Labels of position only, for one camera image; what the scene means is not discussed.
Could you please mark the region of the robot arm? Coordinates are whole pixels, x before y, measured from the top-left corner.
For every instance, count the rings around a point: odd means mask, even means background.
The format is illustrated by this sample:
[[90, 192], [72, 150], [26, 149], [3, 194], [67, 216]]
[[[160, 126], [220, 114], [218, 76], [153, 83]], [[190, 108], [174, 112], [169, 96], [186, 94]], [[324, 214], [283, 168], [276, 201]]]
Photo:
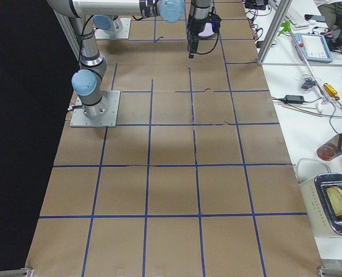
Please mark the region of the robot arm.
[[96, 14], [93, 16], [92, 20], [96, 28], [101, 29], [112, 36], [123, 30], [123, 24], [117, 15], [108, 16]]
[[72, 86], [87, 118], [102, 117], [110, 106], [100, 90], [107, 62], [97, 46], [92, 24], [94, 16], [160, 16], [174, 23], [185, 8], [184, 1], [49, 1], [48, 4], [58, 14], [68, 17], [76, 36], [80, 69], [72, 77]]

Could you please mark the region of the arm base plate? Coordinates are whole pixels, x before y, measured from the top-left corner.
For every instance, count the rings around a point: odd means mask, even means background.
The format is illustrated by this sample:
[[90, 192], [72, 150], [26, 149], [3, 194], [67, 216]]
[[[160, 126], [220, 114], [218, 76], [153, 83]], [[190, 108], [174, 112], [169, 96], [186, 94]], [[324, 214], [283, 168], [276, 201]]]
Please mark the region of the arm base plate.
[[97, 28], [96, 40], [128, 40], [130, 34], [131, 18], [117, 18], [109, 30]]
[[94, 106], [85, 106], [77, 98], [73, 109], [70, 126], [73, 128], [116, 127], [120, 103], [120, 91], [101, 91], [102, 99]]

